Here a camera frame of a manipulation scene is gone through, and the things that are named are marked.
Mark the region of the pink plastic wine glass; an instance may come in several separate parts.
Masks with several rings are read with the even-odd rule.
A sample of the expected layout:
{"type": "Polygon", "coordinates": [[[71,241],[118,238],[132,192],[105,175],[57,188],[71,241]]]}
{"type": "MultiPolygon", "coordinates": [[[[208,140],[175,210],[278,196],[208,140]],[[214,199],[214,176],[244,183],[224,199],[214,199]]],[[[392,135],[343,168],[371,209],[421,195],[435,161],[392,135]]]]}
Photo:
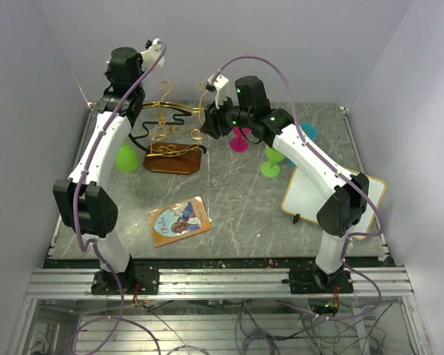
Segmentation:
{"type": "Polygon", "coordinates": [[[244,152],[248,149],[249,142],[246,139],[246,135],[250,133],[248,128],[234,128],[233,133],[235,137],[229,142],[230,148],[235,152],[244,152]]]}

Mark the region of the light green plastic wine glass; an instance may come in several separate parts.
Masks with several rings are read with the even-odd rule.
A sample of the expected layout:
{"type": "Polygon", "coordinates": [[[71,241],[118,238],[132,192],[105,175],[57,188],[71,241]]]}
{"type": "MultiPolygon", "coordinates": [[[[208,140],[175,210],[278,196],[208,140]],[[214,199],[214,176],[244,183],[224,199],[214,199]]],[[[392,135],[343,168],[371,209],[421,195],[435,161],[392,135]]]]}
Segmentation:
{"type": "Polygon", "coordinates": [[[115,158],[115,167],[119,172],[129,173],[137,169],[139,159],[136,151],[130,143],[123,143],[115,158]]]}

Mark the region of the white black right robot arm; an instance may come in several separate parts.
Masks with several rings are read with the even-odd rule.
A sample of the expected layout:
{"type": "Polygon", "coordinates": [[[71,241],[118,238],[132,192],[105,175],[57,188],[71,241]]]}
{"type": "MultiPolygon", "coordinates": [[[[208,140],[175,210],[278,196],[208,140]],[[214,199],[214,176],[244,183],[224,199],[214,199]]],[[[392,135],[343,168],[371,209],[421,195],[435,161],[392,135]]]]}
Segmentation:
{"type": "Polygon", "coordinates": [[[316,219],[323,233],[309,282],[325,293],[337,285],[343,272],[347,234],[366,211],[369,179],[337,165],[314,144],[286,110],[271,107],[262,80],[255,75],[235,81],[238,103],[229,97],[229,81],[222,75],[208,79],[215,100],[204,109],[202,133],[214,139],[234,128],[247,128],[259,141],[290,159],[314,184],[324,204],[316,219]]]}

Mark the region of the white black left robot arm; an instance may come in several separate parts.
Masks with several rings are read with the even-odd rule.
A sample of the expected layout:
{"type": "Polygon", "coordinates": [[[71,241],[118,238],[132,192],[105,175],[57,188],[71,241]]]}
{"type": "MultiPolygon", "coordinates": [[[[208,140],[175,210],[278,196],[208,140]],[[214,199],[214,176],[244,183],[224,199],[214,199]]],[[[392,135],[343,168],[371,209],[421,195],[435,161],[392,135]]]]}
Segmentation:
{"type": "Polygon", "coordinates": [[[161,40],[155,39],[142,52],[132,47],[111,52],[105,72],[109,85],[95,105],[91,138],[68,178],[53,185],[63,224],[75,232],[81,251],[92,249],[99,260],[93,295],[127,294],[136,284],[133,259],[115,231],[118,207],[106,188],[121,145],[143,108],[142,81],[164,64],[165,51],[161,40]]]}

